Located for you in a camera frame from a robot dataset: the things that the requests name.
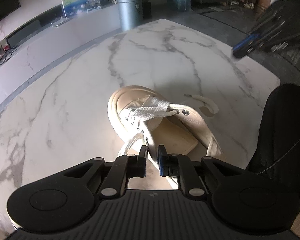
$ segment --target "silver screw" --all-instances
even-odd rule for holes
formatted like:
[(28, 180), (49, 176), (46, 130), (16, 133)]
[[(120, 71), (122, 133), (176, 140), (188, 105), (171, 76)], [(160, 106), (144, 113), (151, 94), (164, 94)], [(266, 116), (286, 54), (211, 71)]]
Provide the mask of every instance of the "silver screw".
[(191, 196), (199, 197), (204, 194), (204, 190), (201, 188), (192, 188), (191, 190), (189, 190), (189, 194)]
[(187, 111), (187, 110), (182, 110), (182, 113), (183, 113), (184, 115), (189, 115), (189, 114), (190, 114), (189, 111)]
[(103, 196), (113, 196), (117, 193), (117, 191), (114, 188), (106, 187), (103, 190), (101, 190), (101, 194)]

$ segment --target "beige shoe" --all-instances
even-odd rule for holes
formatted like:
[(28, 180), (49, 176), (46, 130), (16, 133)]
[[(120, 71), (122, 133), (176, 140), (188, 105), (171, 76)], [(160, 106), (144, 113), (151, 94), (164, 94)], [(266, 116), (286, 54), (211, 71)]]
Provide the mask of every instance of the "beige shoe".
[[(212, 100), (202, 100), (208, 109)], [(188, 155), (200, 161), (212, 156), (226, 162), (217, 140), (198, 112), (189, 106), (171, 104), (155, 91), (141, 86), (127, 86), (113, 93), (108, 103), (112, 127), (125, 142), (118, 156), (130, 148), (139, 152), (148, 144), (150, 161), (158, 168), (157, 147), (163, 144), (168, 154)]]

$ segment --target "ribbed black surface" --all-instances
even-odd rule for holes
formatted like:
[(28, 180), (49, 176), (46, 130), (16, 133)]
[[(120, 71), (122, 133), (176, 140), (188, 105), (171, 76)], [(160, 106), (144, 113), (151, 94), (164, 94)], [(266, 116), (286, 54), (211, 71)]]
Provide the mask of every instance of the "ribbed black surface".
[(30, 239), (294, 240), (299, 238), (290, 231), (271, 236), (251, 236), (236, 232), (219, 222), (205, 202), (189, 200), (178, 190), (127, 190), (120, 199), (103, 201), (89, 220), (66, 232), (37, 235), (19, 229), (9, 237), (9, 240)]

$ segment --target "black plant pot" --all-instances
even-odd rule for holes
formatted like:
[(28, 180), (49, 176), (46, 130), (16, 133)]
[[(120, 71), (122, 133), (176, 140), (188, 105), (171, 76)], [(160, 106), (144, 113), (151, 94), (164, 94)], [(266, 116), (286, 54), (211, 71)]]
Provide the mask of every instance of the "black plant pot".
[(151, 19), (151, 2), (142, 3), (143, 19)]

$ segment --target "floor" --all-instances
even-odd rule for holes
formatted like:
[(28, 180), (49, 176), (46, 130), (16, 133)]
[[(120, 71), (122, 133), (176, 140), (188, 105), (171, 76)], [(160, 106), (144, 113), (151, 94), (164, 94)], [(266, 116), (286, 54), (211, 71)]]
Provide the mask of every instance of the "floor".
[[(192, 12), (176, 13), (170, 10), (169, 6), (154, 6), (152, 9), (153, 18), (148, 21), (165, 18), (234, 46), (246, 37), (247, 32), (253, 26), (253, 11), (238, 6), (232, 8), (217, 7), (224, 10), (193, 8)], [(300, 86), (300, 69), (283, 56), (253, 52), (249, 57), (275, 74), (280, 79), (281, 84), (293, 83)]]

